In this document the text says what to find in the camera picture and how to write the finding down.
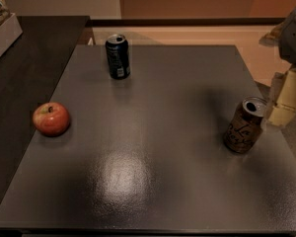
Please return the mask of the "yellow robot base part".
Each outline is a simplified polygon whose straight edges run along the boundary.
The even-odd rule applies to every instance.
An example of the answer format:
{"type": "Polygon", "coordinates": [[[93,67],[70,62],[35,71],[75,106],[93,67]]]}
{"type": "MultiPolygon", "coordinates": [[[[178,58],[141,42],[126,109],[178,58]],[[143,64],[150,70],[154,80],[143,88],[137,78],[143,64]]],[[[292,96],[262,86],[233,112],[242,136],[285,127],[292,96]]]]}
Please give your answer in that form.
{"type": "Polygon", "coordinates": [[[285,127],[295,117],[296,65],[292,65],[284,74],[274,74],[265,118],[271,125],[285,127]]]}

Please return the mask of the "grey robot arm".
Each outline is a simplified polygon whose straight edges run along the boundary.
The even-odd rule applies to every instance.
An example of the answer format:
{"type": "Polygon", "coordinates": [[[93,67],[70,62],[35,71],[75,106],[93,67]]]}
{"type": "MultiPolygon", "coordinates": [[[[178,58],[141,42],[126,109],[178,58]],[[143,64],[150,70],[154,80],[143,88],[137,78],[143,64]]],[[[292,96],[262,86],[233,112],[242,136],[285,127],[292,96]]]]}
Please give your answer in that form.
{"type": "Polygon", "coordinates": [[[281,59],[296,64],[296,7],[282,23],[266,33],[259,43],[277,46],[281,59]]]}

